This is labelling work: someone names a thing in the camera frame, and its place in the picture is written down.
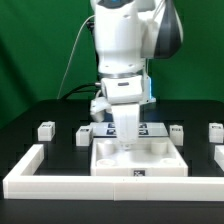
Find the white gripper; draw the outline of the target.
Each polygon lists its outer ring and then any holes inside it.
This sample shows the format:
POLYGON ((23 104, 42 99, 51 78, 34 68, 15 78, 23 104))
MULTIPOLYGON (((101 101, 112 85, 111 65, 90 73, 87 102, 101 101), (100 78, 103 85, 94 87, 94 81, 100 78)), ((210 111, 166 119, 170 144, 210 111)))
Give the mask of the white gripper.
POLYGON ((101 89, 106 98, 98 97, 91 101, 90 115, 95 122, 102 122, 104 113, 112 109, 118 142, 122 148, 130 148, 138 140, 140 105, 128 103, 142 100, 142 77, 138 75, 121 79, 103 78, 101 89), (108 102, 125 105, 111 107, 108 102))

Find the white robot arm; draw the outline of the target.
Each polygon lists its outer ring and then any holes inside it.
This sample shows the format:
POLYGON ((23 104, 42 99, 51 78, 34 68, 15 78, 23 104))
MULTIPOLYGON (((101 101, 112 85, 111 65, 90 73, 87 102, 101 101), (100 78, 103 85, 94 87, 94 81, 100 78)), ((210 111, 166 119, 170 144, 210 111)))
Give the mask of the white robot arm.
POLYGON ((148 59, 173 56, 183 29, 173 0, 90 0, 102 96, 91 115, 112 114, 116 137, 128 148, 139 135, 140 106, 150 100, 148 59))

